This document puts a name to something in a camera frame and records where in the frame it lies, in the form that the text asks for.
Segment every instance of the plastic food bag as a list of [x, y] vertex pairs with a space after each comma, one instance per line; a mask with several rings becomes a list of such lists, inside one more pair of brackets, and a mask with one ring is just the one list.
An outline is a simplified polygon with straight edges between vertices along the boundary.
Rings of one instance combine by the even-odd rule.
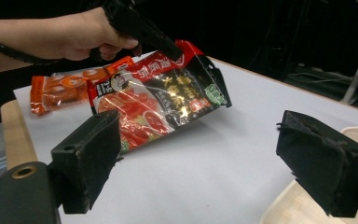
[[156, 51], [89, 85], [94, 113], [120, 113], [122, 152], [160, 138], [221, 105], [231, 106], [220, 70], [191, 43], [177, 40], [177, 61]]
[[128, 56], [102, 67], [54, 73], [51, 77], [35, 76], [32, 79], [31, 111], [42, 116], [70, 105], [87, 103], [87, 81], [97, 82], [131, 64], [132, 57]]

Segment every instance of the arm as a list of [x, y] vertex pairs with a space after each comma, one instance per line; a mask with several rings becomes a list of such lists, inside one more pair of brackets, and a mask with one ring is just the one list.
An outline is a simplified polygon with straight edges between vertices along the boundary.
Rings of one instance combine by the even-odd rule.
[[[105, 60], [138, 41], [113, 29], [101, 7], [43, 20], [0, 20], [0, 43], [43, 59], [80, 61], [99, 48]], [[30, 65], [0, 53], [0, 72]]]

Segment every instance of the orange snack package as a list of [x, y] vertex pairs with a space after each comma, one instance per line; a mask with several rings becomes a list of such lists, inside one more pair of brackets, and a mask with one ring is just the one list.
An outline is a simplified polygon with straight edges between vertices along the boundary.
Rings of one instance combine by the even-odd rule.
[[127, 56], [102, 67], [54, 73], [51, 77], [35, 76], [32, 78], [31, 111], [42, 116], [67, 106], [87, 103], [87, 82], [95, 83], [132, 64], [132, 57]]

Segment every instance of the snack bag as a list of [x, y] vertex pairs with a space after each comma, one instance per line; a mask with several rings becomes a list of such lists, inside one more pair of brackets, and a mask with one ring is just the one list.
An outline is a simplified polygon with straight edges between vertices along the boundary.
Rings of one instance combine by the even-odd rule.
[[102, 67], [54, 73], [51, 77], [35, 76], [32, 78], [31, 111], [42, 116], [70, 105], [88, 102], [87, 81], [97, 82], [131, 64], [132, 57], [128, 56]]
[[111, 77], [89, 85], [92, 110], [120, 113], [122, 153], [160, 138], [221, 105], [231, 106], [219, 69], [195, 46], [176, 45], [176, 62], [156, 51]]

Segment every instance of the white table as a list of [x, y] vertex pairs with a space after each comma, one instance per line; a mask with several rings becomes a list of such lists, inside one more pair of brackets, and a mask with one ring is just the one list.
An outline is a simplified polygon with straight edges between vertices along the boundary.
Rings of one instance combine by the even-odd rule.
[[[233, 106], [124, 155], [92, 210], [63, 224], [253, 224], [294, 179], [275, 153], [284, 110], [340, 131], [358, 125], [358, 109], [213, 60]], [[91, 116], [87, 104], [42, 118], [30, 112], [30, 87], [15, 90], [38, 159]]]

